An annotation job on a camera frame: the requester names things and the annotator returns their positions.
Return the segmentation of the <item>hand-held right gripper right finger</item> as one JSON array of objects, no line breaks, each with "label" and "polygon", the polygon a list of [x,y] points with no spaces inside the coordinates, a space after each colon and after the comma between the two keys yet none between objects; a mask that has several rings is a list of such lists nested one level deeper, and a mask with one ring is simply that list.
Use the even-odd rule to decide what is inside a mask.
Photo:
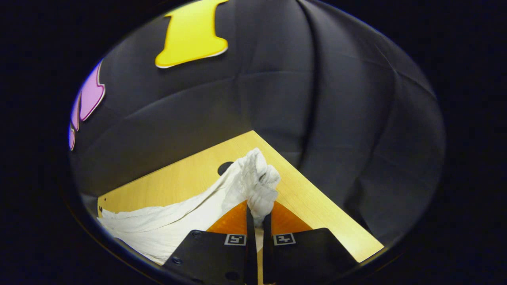
[{"label": "hand-held right gripper right finger", "polygon": [[277,201],[263,227],[264,285],[327,285],[358,266],[328,228],[311,228]]}]

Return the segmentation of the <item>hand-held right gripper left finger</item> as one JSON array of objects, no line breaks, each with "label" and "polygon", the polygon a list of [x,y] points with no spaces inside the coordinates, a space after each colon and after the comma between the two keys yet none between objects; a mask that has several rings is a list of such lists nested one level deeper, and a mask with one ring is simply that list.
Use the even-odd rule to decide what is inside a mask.
[{"label": "hand-held right gripper left finger", "polygon": [[207,230],[189,231],[163,267],[195,285],[257,285],[257,242],[247,201]]}]

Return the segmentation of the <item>white jeans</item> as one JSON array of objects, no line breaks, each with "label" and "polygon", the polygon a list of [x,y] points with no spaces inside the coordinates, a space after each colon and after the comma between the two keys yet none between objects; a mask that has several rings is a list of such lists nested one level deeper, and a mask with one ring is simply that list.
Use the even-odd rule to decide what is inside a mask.
[{"label": "white jeans", "polygon": [[207,230],[234,206],[246,201],[255,225],[257,251],[261,224],[273,209],[281,177],[258,148],[237,159],[203,193],[167,206],[130,212],[106,209],[98,222],[115,238],[157,264],[164,264],[191,230]]}]

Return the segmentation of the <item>black backdrop cloth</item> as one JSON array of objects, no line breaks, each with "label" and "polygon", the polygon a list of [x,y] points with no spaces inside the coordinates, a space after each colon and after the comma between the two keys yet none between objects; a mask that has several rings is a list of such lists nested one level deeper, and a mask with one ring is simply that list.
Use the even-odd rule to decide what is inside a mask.
[{"label": "black backdrop cloth", "polygon": [[228,0],[215,15],[223,54],[156,67],[172,22],[159,16],[101,60],[105,94],[69,153],[78,191],[98,197],[254,130],[382,245],[400,241],[445,159],[418,65],[318,0]]}]

